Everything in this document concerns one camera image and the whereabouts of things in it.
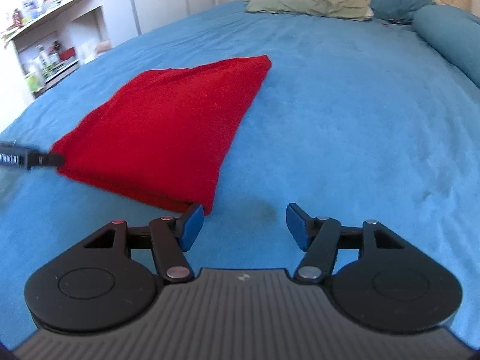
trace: blue pillow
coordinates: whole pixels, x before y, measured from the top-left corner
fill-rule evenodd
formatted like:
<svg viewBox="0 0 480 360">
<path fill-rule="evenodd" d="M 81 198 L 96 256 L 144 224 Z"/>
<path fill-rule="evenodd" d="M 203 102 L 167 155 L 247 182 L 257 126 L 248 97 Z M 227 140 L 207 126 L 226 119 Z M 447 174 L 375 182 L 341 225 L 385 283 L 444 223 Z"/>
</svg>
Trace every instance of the blue pillow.
<svg viewBox="0 0 480 360">
<path fill-rule="evenodd" d="M 480 88 L 480 18 L 449 5 L 415 13 L 415 31 Z"/>
<path fill-rule="evenodd" d="M 370 6 L 378 19 L 410 24 L 417 10 L 433 4 L 432 0 L 371 0 Z"/>
</svg>

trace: blue bedsheet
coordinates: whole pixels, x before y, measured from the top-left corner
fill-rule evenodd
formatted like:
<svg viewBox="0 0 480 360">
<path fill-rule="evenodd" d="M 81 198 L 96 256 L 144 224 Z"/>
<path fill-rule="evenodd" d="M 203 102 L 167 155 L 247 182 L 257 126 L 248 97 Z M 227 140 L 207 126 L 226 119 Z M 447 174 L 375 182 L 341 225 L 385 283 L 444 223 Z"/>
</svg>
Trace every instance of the blue bedsheet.
<svg viewBox="0 0 480 360">
<path fill-rule="evenodd" d="M 410 27 L 244 6 L 223 4 L 116 47 L 41 96 L 0 139 L 49 149 L 144 70 L 267 54 L 272 69 L 221 168 L 192 266 L 292 270 L 302 252 L 285 225 L 290 202 L 348 226 L 378 219 L 459 278 L 453 331 L 480 346 L 480 90 Z M 23 302 L 35 269 L 112 219 L 139 226 L 164 213 L 49 169 L 19 175 L 0 204 L 0 341 L 9 347 L 35 329 Z"/>
</svg>

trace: gray ribbed surface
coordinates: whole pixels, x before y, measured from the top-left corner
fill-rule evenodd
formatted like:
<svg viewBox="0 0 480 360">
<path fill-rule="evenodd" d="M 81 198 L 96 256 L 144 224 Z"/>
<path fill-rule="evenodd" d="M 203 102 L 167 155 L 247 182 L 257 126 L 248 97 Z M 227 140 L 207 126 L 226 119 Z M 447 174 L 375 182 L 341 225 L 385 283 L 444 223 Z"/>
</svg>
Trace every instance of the gray ribbed surface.
<svg viewBox="0 0 480 360">
<path fill-rule="evenodd" d="M 283 270 L 212 269 L 192 283 L 168 286 L 143 318 L 119 330 L 95 337 L 39 331 L 15 351 L 21 360 L 460 360 L 471 354 L 444 329 L 414 337 L 363 329 L 341 316 L 321 288 L 296 285 Z"/>
</svg>

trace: bottle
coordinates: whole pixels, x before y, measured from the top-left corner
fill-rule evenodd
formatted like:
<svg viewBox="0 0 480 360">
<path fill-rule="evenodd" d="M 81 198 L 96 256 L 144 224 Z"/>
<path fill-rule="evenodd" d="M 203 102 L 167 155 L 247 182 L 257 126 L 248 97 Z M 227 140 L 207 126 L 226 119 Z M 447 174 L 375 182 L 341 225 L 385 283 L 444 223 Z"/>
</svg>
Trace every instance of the bottle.
<svg viewBox="0 0 480 360">
<path fill-rule="evenodd" d="M 43 68 L 46 68 L 47 66 L 51 65 L 50 57 L 48 53 L 45 51 L 45 48 L 43 45 L 39 45 L 37 47 L 38 50 L 38 56 L 40 57 L 40 62 L 42 63 Z"/>
<path fill-rule="evenodd" d="M 15 23 L 15 27 L 22 28 L 23 27 L 22 21 L 23 21 L 22 13 L 18 9 L 15 9 L 13 11 L 13 22 Z"/>
<path fill-rule="evenodd" d="M 31 75 L 34 75 L 35 77 L 37 77 L 40 86 L 44 85 L 42 71 L 40 70 L 40 67 L 32 59 L 28 61 L 28 72 Z"/>
<path fill-rule="evenodd" d="M 60 63 L 60 57 L 56 52 L 53 52 L 52 54 L 50 54 L 49 57 L 52 64 L 58 65 Z"/>
</svg>

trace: red towel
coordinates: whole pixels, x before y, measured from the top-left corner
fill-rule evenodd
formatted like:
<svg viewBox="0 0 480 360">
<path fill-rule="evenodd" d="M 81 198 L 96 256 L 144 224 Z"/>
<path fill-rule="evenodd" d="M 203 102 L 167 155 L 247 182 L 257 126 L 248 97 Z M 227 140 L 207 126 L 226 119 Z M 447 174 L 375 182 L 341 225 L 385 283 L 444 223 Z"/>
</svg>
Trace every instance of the red towel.
<svg viewBox="0 0 480 360">
<path fill-rule="evenodd" d="M 264 55 L 141 73 L 53 145 L 65 156 L 58 172 L 171 211 L 199 202 L 207 215 L 270 66 Z"/>
</svg>

